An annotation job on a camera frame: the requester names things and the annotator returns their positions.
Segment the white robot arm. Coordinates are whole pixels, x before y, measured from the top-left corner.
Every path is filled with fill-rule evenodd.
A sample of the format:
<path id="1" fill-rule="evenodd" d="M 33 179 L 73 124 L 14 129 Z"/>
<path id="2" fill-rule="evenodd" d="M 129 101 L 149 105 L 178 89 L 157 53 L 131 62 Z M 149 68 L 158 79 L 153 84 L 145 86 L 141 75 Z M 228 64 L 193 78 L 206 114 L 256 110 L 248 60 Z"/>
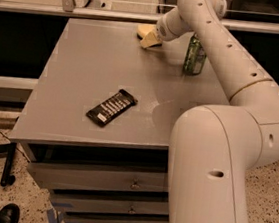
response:
<path id="1" fill-rule="evenodd" d="M 279 160 L 279 86 L 223 26 L 224 0 L 177 0 L 141 42 L 193 31 L 227 104 L 191 108 L 171 132 L 169 223 L 249 223 L 245 171 Z"/>

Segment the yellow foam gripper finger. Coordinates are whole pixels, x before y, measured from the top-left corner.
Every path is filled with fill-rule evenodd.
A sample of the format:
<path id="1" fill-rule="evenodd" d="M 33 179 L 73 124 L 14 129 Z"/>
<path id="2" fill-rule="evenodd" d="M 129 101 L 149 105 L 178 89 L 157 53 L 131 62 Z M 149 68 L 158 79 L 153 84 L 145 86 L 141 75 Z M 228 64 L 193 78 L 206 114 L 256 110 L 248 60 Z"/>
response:
<path id="1" fill-rule="evenodd" d="M 142 40 L 140 44 L 143 49 L 147 49 L 149 47 L 157 46 L 162 44 L 161 38 L 158 36 L 155 30 L 151 30 L 149 32 L 145 32 L 142 34 Z"/>

